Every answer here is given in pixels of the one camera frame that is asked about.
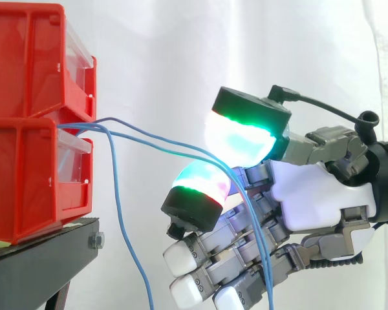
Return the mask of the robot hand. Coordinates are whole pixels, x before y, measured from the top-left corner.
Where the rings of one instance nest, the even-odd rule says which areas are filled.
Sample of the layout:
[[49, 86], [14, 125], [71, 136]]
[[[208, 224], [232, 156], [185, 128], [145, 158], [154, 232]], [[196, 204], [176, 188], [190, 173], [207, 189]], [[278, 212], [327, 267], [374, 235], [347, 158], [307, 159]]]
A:
[[215, 163], [196, 160], [162, 204], [174, 243], [163, 254], [179, 309], [212, 299], [217, 309], [251, 309], [314, 262], [353, 261], [371, 239], [378, 213], [371, 166], [359, 131], [288, 130], [286, 102], [311, 99], [273, 86], [258, 98], [222, 87], [206, 122]]

